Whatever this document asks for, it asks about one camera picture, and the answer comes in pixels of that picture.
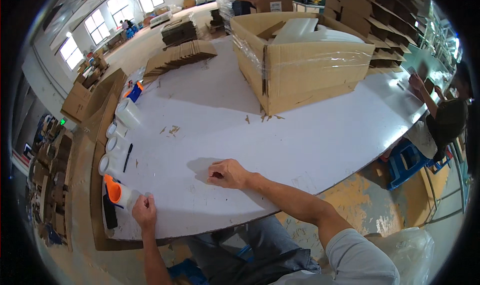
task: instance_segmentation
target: ceiling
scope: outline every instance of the ceiling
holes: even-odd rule
[[[57,50],[66,39],[66,33],[73,31],[84,18],[105,0],[58,0],[60,9],[45,28],[50,48]]]

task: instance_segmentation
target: black shirt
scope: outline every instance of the black shirt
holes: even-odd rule
[[[427,116],[428,130],[438,148],[435,161],[443,159],[447,144],[452,143],[463,132],[467,117],[467,103],[461,99],[443,101],[438,105],[435,119],[431,114]]]

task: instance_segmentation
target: smartphone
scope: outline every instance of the smartphone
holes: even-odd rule
[[[411,75],[413,75],[413,74],[416,73],[416,71],[415,71],[415,69],[413,68],[413,66],[410,66],[409,68],[407,68],[406,71],[407,71],[409,74],[411,74]]]

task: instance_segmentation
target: forearm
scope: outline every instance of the forearm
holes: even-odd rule
[[[434,100],[428,93],[425,86],[422,86],[420,88],[420,93],[421,93],[421,96],[423,97],[423,100],[425,101],[425,104],[427,104],[428,111],[430,111],[431,116],[435,118],[437,116],[437,109],[438,109],[437,104],[434,102]]]
[[[166,284],[172,285],[167,267],[160,255],[157,243],[155,241],[155,232],[142,232],[143,252],[145,253],[145,277],[147,284]]]
[[[252,174],[247,182],[247,188],[268,198],[288,215],[316,225],[319,240],[324,248],[341,230],[352,228],[328,202],[297,188],[268,180],[261,174]]]

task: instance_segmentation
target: woman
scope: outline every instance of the woman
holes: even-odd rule
[[[445,157],[445,149],[463,132],[468,117],[467,100],[472,97],[470,76],[464,62],[457,64],[455,77],[450,84],[456,88],[458,98],[447,100],[440,87],[435,86],[435,92],[440,97],[437,105],[425,88],[423,81],[412,74],[408,80],[410,85],[418,90],[427,105],[430,114],[425,121],[419,120],[403,137],[410,140],[423,156],[435,162]],[[392,149],[388,149],[380,158],[387,161]]]

